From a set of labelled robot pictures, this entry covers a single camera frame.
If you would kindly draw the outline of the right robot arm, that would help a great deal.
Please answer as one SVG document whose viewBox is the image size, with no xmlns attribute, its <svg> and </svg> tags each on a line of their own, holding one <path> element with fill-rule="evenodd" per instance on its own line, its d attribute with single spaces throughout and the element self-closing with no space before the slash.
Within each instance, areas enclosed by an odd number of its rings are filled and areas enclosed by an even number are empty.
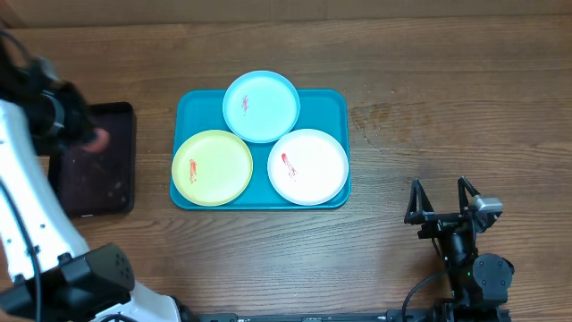
<svg viewBox="0 0 572 322">
<path fill-rule="evenodd" d="M 443 260 L 443 270 L 416 284 L 400 310 L 400 321 L 510 321 L 501 309 L 508 301 L 514 266 L 504 257 L 478 252 L 476 238 L 491 228 L 503 212 L 496 197 L 483 196 L 465 177 L 458 178 L 457 213 L 437 214 L 418 179 L 411 183 L 404 223 L 418 225 L 417 237 L 429 240 Z M 408 304 L 425 285 L 449 279 L 451 297 L 427 310 Z"/>
</svg>

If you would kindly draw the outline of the white plate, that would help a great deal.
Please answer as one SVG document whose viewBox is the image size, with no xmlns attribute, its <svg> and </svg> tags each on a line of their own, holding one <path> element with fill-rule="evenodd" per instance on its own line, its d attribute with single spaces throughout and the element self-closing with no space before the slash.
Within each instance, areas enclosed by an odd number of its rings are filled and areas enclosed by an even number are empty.
<svg viewBox="0 0 572 322">
<path fill-rule="evenodd" d="M 317 206 L 341 192 L 349 178 L 349 159 L 332 135 L 315 129 L 295 130 L 273 145 L 267 173 L 284 199 Z"/>
</svg>

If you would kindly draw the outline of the light blue plate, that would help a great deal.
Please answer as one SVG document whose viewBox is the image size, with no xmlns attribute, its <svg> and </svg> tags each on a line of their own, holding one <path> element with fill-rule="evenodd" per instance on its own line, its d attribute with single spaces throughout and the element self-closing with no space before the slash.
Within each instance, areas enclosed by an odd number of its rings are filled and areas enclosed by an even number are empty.
<svg viewBox="0 0 572 322">
<path fill-rule="evenodd" d="M 272 71 L 247 72 L 223 96 L 223 119 L 229 129 L 251 143 L 270 143 L 290 132 L 300 114 L 299 93 Z"/>
</svg>

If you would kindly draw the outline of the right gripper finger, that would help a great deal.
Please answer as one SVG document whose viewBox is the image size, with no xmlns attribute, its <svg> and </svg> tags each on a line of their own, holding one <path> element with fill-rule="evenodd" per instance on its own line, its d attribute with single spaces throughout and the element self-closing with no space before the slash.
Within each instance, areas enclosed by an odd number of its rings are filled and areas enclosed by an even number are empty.
<svg viewBox="0 0 572 322">
<path fill-rule="evenodd" d="M 433 216 L 434 210 L 425 190 L 418 179 L 411 183 L 410 199 L 404 216 L 404 223 L 410 225 L 423 224 L 427 217 Z"/>
<path fill-rule="evenodd" d="M 469 200 L 467 196 L 474 197 L 480 192 L 469 182 L 465 176 L 458 178 L 458 202 L 461 213 L 468 209 Z"/>
</svg>

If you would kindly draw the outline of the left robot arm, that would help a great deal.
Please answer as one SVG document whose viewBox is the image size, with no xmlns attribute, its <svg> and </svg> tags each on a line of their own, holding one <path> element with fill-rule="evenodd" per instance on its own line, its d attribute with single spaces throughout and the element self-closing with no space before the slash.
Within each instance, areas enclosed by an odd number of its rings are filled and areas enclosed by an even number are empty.
<svg viewBox="0 0 572 322">
<path fill-rule="evenodd" d="M 35 321 L 194 320 L 176 298 L 138 282 L 117 245 L 90 249 L 69 220 L 38 157 L 73 143 L 98 151 L 108 134 L 46 59 L 6 30 L 1 39 L 25 62 L 18 67 L 1 50 L 1 241 L 13 281 L 1 294 L 1 309 Z"/>
</svg>

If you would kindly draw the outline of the green and pink sponge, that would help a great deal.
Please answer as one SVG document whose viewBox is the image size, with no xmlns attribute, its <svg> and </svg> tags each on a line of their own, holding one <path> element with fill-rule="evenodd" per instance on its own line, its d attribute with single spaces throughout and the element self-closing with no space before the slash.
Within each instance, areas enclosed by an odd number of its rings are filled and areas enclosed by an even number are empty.
<svg viewBox="0 0 572 322">
<path fill-rule="evenodd" d="M 110 140 L 108 131 L 101 128 L 93 130 L 93 138 L 82 145 L 82 148 L 89 153 L 99 153 L 105 150 Z"/>
</svg>

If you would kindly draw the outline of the yellow-green plate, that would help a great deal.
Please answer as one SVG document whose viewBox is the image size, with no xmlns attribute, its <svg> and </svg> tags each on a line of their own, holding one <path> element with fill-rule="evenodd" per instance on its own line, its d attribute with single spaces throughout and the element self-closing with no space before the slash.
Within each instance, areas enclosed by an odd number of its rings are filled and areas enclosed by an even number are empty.
<svg viewBox="0 0 572 322">
<path fill-rule="evenodd" d="M 172 161 L 172 180 L 182 197 L 203 207 L 236 199 L 253 174 L 246 143 L 222 130 L 199 132 L 182 143 Z"/>
</svg>

